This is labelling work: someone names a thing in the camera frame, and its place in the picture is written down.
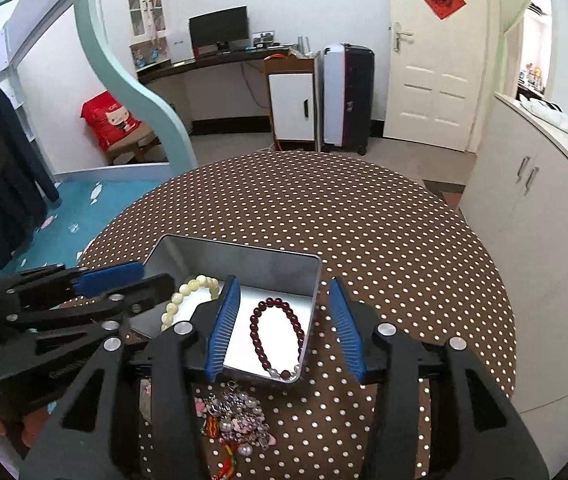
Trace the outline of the white panel door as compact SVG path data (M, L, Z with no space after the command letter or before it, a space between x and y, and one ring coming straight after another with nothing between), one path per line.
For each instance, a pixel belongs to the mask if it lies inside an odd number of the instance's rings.
M384 136L464 152L484 78L488 0L440 20L424 0L390 0Z

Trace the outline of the dark wooden desk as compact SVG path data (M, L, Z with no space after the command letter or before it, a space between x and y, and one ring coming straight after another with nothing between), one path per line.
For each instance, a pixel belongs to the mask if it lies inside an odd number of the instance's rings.
M291 48L267 48L241 50L226 53L218 53L215 55L203 56L202 58L193 58L180 62L162 62L159 65L143 68L138 73L138 81L141 84L149 84L150 82L170 77L174 75L192 72L192 70L200 70L212 66L220 66L231 63L243 63L249 61L258 61L267 58L272 54L289 55Z

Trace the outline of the dark navy hanging coat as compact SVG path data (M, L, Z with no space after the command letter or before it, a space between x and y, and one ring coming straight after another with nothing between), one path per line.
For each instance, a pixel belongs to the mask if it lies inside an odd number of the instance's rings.
M0 89L0 269L30 243L60 193Z

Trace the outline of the grey metal tin box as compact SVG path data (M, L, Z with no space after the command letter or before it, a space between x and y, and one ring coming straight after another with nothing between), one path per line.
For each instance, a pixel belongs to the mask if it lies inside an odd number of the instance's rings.
M315 255L271 248L165 235L144 261L150 278L168 274L181 286L199 275L220 283L232 275L240 283L240 306L224 359L223 371L235 378L272 385L291 385L304 370L310 347L313 311L318 299L321 259ZM286 314L270 309L261 315L258 334L272 373L265 370L250 338L250 317L260 301L280 298L297 316L304 341L299 342Z

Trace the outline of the brown polka dot tablecloth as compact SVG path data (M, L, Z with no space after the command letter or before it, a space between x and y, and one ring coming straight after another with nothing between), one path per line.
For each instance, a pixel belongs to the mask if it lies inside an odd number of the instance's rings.
M401 174L323 153L257 152L215 162L118 214L81 263L142 260L165 234L315 254L322 281L342 278L352 298L414 338L463 338L497 385L514 391L514 315L496 266L456 212ZM254 388L275 445L239 458L237 478L359 474L375 390L348 373L325 292L313 324L299 386Z

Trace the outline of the red cat cushion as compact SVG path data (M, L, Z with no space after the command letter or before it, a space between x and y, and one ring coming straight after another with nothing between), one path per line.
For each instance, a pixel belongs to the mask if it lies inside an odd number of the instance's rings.
M104 153L141 125L108 91L84 102L80 117L89 126Z

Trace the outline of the teal curved bunk frame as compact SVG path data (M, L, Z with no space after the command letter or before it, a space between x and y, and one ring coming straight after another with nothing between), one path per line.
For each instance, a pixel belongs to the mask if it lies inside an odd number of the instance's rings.
M0 0L0 6L10 1ZM192 143L179 115L132 76L109 49L100 0L72 0L72 5L84 55L106 90L154 129L175 176L196 168Z

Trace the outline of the wooden stool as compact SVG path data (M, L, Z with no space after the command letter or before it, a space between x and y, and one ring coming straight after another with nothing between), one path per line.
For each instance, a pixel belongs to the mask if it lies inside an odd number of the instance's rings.
M154 133L154 130L142 122L134 131L111 145L106 152L106 156L111 165L115 163L119 156L125 154L131 154L136 162L146 162L146 154L159 144L159 138Z

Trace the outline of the long white cabinet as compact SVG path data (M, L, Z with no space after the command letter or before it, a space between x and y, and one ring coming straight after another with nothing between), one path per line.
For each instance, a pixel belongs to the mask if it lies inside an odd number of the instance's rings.
M461 209L514 313L512 403L568 479L568 133L496 94Z

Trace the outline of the small white cabinet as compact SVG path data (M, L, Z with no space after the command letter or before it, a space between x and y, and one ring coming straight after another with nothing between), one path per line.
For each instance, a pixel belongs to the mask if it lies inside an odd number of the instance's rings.
M272 54L263 60L278 151L316 149L314 59Z

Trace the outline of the white display cupboard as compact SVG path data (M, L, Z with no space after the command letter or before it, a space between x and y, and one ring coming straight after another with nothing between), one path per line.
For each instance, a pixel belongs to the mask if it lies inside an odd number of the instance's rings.
M101 0L109 49L136 76L170 59L162 0Z

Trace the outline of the black computer monitor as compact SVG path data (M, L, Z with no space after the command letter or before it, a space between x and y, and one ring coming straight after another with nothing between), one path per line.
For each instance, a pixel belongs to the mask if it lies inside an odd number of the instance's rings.
M196 58L206 55L207 49L227 51L231 42L249 38L246 6L193 16L188 20L191 44Z

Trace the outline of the blue candy print bedsheet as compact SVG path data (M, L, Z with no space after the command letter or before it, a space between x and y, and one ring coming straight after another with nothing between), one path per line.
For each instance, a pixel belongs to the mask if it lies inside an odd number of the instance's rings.
M61 183L62 203L51 210L29 245L14 253L0 276L61 263L72 268L109 222L159 181Z

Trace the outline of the black and white suitcase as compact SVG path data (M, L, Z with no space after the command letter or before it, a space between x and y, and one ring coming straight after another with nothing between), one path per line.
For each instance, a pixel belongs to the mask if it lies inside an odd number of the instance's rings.
M365 155L372 122L375 54L354 44L322 52L323 146Z

